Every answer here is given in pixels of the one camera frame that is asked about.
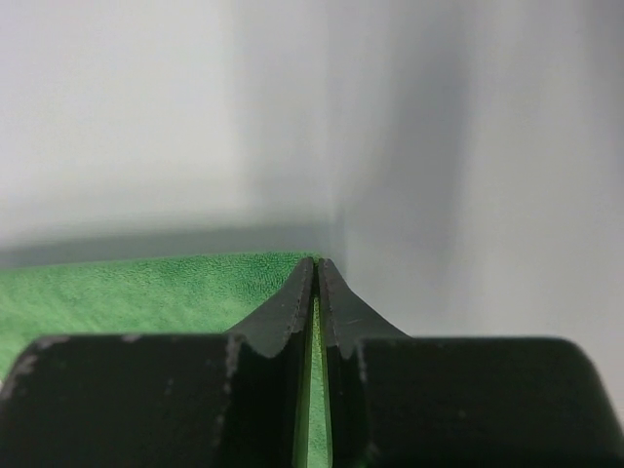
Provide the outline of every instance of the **white backdrop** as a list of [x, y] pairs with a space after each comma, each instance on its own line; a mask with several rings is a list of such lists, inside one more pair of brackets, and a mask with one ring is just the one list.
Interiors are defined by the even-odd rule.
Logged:
[[321, 250], [622, 415], [623, 47], [618, 0], [3, 0], [0, 266]]

